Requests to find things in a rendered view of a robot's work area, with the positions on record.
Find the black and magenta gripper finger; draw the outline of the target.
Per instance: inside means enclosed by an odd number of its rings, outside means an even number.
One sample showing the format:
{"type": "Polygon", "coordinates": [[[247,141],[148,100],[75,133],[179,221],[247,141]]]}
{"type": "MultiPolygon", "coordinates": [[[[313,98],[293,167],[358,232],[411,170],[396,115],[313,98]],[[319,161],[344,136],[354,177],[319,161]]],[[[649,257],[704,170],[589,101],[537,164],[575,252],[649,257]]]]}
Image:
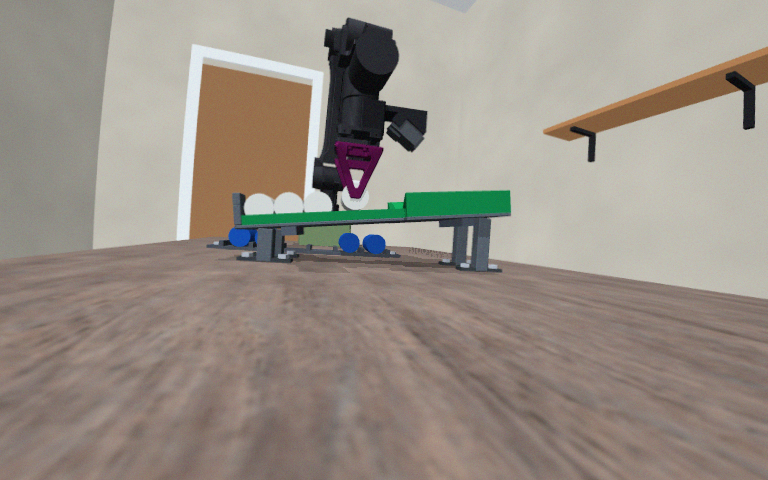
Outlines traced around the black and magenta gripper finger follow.
{"type": "Polygon", "coordinates": [[[350,198],[360,199],[383,153],[384,148],[377,147],[377,146],[369,146],[365,144],[337,141],[335,142],[335,149],[340,162],[340,166],[343,172],[343,176],[347,185],[350,198]],[[370,159],[370,163],[366,169],[366,172],[358,188],[354,187],[347,157],[370,159]]]}
{"type": "MultiPolygon", "coordinates": [[[[368,167],[368,165],[370,163],[368,161],[359,161],[359,160],[350,160],[350,159],[348,159],[347,161],[348,161],[349,169],[363,170],[364,173],[365,173],[365,171],[366,171],[366,169],[367,169],[367,167],[368,167]]],[[[342,173],[342,169],[341,169],[341,166],[339,164],[338,159],[335,159],[335,164],[336,164],[336,168],[337,168],[337,171],[338,171],[338,174],[339,174],[339,177],[340,177],[343,189],[344,189],[345,186],[346,186],[346,182],[345,182],[345,179],[344,179],[344,176],[343,176],[343,173],[342,173]]]]}

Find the white cylinder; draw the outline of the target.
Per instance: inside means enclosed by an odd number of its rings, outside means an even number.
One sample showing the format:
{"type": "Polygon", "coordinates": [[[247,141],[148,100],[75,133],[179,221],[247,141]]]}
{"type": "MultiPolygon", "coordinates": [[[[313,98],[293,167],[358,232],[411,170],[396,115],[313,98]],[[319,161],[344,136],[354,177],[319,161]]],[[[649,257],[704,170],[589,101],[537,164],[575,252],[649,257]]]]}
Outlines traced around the white cylinder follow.
{"type": "Polygon", "coordinates": [[[265,194],[253,194],[245,201],[245,214],[275,214],[274,201],[265,194]]]}
{"type": "Polygon", "coordinates": [[[312,192],[304,200],[305,212],[325,212],[331,211],[331,208],[332,201],[330,197],[323,192],[312,192]]]}
{"type": "Polygon", "coordinates": [[[274,202],[275,213],[305,212],[304,202],[295,193],[286,192],[279,195],[274,202]]]}
{"type": "MultiPolygon", "coordinates": [[[[354,187],[358,188],[360,183],[354,183],[354,187]]],[[[360,199],[350,198],[347,186],[343,189],[341,196],[341,205],[346,211],[360,210],[366,206],[369,200],[368,190],[365,188],[360,199]]]]}

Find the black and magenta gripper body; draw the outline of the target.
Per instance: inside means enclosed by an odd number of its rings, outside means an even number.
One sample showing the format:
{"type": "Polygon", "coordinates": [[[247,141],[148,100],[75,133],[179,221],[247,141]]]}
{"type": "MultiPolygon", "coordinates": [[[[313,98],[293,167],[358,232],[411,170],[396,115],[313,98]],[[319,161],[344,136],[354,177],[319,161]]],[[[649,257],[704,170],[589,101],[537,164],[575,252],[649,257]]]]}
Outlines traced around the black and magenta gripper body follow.
{"type": "Polygon", "coordinates": [[[348,97],[343,100],[341,124],[338,124],[335,142],[349,142],[379,147],[379,141],[383,140],[383,130],[360,127],[362,98],[372,99],[367,96],[359,95],[348,97]],[[344,126],[345,124],[355,126],[344,126]],[[349,138],[353,140],[350,140],[349,138]]]}

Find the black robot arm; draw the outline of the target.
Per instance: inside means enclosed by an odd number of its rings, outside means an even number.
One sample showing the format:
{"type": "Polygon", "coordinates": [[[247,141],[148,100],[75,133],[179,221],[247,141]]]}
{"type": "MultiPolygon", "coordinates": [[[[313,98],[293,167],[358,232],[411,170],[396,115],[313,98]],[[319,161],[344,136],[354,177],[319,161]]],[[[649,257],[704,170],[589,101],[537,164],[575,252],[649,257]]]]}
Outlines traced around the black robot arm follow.
{"type": "Polygon", "coordinates": [[[427,111],[390,106],[379,100],[379,92],[399,61],[392,36],[391,29],[349,17],[342,28],[326,29],[324,46],[329,47],[330,52],[330,86],[324,144],[320,158],[314,158],[312,188],[321,192],[331,189],[325,194],[332,201],[333,211],[339,211],[337,193],[343,191],[343,186],[336,167],[323,166],[323,163],[334,164],[334,159],[338,159],[335,141],[344,99],[359,95],[372,98],[362,98],[360,126],[382,129],[384,135],[385,121],[392,122],[386,134],[408,152],[413,152],[425,139],[427,111]]]}

